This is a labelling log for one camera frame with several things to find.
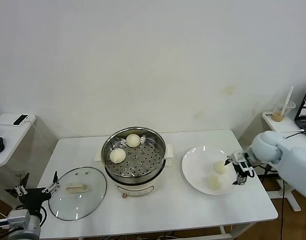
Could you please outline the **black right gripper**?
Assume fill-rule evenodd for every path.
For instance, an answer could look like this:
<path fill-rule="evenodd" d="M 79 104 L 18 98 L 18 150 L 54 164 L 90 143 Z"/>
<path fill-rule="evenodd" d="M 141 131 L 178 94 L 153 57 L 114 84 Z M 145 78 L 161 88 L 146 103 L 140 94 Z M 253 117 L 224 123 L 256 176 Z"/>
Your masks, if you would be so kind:
<path fill-rule="evenodd" d="M 225 166 L 232 163 L 234 170 L 237 174 L 236 180 L 233 182 L 233 185 L 244 185 L 246 183 L 246 177 L 244 176 L 243 166 L 240 162 L 233 161 L 232 156 L 227 156 L 225 161 Z"/>

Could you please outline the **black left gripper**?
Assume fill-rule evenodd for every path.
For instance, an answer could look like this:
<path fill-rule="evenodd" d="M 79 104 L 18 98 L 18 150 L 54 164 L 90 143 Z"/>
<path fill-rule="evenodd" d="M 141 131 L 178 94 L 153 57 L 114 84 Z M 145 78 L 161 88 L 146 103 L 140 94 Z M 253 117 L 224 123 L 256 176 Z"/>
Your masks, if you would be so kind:
<path fill-rule="evenodd" d="M 19 200 L 23 203 L 24 209 L 27 209 L 30 213 L 39 213 L 43 202 L 51 198 L 51 193 L 55 193 L 60 188 L 58 182 L 57 171 L 55 171 L 52 183 L 45 188 L 30 188 L 25 189 L 29 173 L 20 181 L 19 185 L 14 187 Z"/>

